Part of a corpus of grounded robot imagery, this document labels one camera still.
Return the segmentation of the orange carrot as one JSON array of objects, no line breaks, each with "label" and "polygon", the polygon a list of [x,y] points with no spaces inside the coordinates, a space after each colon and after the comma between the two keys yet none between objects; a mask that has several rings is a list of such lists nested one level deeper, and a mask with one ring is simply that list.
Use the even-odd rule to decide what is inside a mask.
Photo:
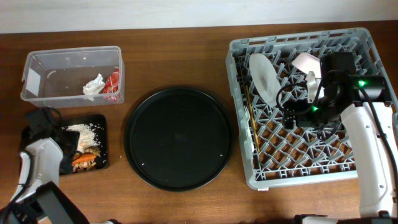
[{"label": "orange carrot", "polygon": [[76,164],[79,164],[79,163],[82,163],[82,162],[91,161],[91,160],[93,160],[95,158],[96,158],[96,155],[94,155],[94,154],[83,154],[78,159],[74,160],[72,162],[72,165],[75,166]]}]

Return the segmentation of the grey plate with food scraps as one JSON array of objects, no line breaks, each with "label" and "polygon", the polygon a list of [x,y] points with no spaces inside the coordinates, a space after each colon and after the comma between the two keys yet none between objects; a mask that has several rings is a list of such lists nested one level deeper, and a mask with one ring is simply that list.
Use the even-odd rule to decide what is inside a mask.
[{"label": "grey plate with food scraps", "polygon": [[271,61],[263,54],[252,54],[249,58],[249,69],[260,97],[267,105],[275,107],[281,85]]}]

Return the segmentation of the wooden chopstick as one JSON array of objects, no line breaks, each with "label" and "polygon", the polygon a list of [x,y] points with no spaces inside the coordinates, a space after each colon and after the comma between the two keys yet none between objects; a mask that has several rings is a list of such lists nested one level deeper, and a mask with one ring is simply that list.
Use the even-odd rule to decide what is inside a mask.
[{"label": "wooden chopstick", "polygon": [[249,114],[250,114],[250,119],[251,119],[251,124],[252,124],[253,135],[254,135],[254,142],[255,142],[255,145],[256,145],[257,153],[260,154],[261,150],[260,150],[260,147],[259,147],[256,122],[255,122],[255,119],[254,119],[254,112],[253,112],[252,103],[251,103],[252,102],[251,101],[251,96],[250,96],[249,88],[248,88],[247,85],[244,86],[244,89],[245,89],[246,98],[247,98],[248,106],[249,106]]}]

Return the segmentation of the pink bowl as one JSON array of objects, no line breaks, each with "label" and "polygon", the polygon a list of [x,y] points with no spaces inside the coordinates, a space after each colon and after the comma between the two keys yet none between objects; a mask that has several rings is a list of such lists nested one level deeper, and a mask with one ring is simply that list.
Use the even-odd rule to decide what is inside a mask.
[{"label": "pink bowl", "polygon": [[293,61],[292,65],[305,74],[313,72],[316,78],[321,78],[320,59],[309,54],[301,53]]}]

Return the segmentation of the white plastic fork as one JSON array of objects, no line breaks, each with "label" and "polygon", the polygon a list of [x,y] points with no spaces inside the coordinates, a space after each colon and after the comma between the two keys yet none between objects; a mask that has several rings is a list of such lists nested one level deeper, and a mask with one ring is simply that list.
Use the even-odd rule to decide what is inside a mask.
[{"label": "white plastic fork", "polygon": [[247,106],[244,106],[244,112],[245,112],[245,120],[246,120],[246,122],[248,124],[248,127],[250,127],[250,125],[251,125],[251,115],[250,115],[250,112],[249,112]]}]

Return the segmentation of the red snack wrapper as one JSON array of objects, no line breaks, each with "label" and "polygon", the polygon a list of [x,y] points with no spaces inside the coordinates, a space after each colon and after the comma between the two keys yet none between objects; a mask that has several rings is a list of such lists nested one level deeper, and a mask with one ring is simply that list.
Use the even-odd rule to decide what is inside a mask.
[{"label": "red snack wrapper", "polygon": [[[116,93],[119,89],[119,69],[115,69],[115,71],[108,77],[103,93],[104,94],[110,94],[110,93]],[[120,99],[120,94],[112,95],[112,96],[105,96],[105,100],[108,100],[110,102],[117,103]]]}]

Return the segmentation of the brown walnut piece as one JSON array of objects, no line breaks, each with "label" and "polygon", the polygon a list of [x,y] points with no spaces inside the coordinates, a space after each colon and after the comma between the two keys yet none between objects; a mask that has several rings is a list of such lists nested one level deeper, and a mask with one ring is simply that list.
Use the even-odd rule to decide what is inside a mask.
[{"label": "brown walnut piece", "polygon": [[85,149],[85,153],[93,154],[93,155],[95,155],[96,157],[100,157],[100,156],[101,156],[101,154],[100,154],[100,149],[97,148],[96,146],[87,147],[87,148]]}]

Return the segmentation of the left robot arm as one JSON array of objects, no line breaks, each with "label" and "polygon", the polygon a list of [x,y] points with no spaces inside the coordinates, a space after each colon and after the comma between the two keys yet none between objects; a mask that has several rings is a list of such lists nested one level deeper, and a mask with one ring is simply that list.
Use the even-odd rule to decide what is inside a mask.
[{"label": "left robot arm", "polygon": [[1,210],[1,223],[88,223],[88,219],[59,188],[63,159],[52,138],[38,139],[20,151],[22,167],[11,201]]}]

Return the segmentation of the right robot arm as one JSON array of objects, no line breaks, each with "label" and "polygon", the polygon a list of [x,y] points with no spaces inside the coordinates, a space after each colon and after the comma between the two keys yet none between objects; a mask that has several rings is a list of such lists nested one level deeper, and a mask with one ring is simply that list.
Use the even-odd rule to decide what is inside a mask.
[{"label": "right robot arm", "polygon": [[327,72],[323,97],[278,104],[286,128],[343,127],[351,141],[360,188],[360,217],[345,223],[397,223],[397,143],[392,98],[384,77]]}]

